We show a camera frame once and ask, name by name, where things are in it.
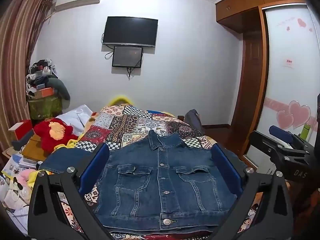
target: wooden floor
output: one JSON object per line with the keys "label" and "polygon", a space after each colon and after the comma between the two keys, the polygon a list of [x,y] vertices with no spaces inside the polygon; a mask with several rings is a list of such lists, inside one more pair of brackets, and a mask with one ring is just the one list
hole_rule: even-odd
{"label": "wooden floor", "polygon": [[241,135],[233,132],[231,128],[205,129],[205,135],[211,137],[237,155],[240,153],[245,140]]}

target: striped curtain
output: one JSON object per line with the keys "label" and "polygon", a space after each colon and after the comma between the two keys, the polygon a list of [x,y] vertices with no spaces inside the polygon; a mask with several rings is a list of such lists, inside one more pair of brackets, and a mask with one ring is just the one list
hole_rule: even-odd
{"label": "striped curtain", "polygon": [[26,69],[52,0],[12,0],[0,19],[0,150],[11,146],[8,129],[29,119]]}

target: wooden wardrobe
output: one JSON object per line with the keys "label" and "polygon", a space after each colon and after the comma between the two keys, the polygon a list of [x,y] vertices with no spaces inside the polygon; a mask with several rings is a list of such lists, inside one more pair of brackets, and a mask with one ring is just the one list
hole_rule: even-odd
{"label": "wooden wardrobe", "polygon": [[263,7],[304,0],[222,0],[216,4],[219,24],[243,34],[243,60],[235,112],[224,146],[248,165],[244,154],[257,128],[268,80],[268,30]]}

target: patchwork quilt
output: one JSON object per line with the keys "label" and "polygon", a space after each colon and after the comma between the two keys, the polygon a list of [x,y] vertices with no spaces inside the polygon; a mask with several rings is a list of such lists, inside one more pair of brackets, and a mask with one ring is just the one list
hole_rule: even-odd
{"label": "patchwork quilt", "polygon": [[[110,151],[114,151],[145,138],[150,130],[154,130],[159,136],[167,136],[177,132],[181,139],[190,147],[210,149],[212,145],[216,143],[213,139],[203,136],[198,130],[195,130],[188,124],[168,114],[145,111],[132,106],[106,106],[101,110],[90,129],[76,144],[76,147],[93,152],[99,143],[104,142],[108,144]],[[99,202],[99,192],[96,185],[84,198],[87,204],[94,210]],[[82,232],[70,207],[64,203],[63,208],[71,226],[79,232]],[[242,231],[248,223],[249,220],[246,220],[240,231]],[[187,239],[206,239],[209,234],[208,232],[204,235],[203,232],[198,233],[197,237],[192,234],[190,238]],[[116,240],[162,240],[164,237],[174,240],[186,238],[186,235],[179,237],[179,234],[137,236],[112,233],[111,235]]]}

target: small monitor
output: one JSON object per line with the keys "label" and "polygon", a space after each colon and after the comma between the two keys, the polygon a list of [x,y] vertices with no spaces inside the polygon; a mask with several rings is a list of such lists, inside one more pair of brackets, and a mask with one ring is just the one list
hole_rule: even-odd
{"label": "small monitor", "polygon": [[115,46],[113,51],[113,67],[141,68],[142,48],[130,46]]}

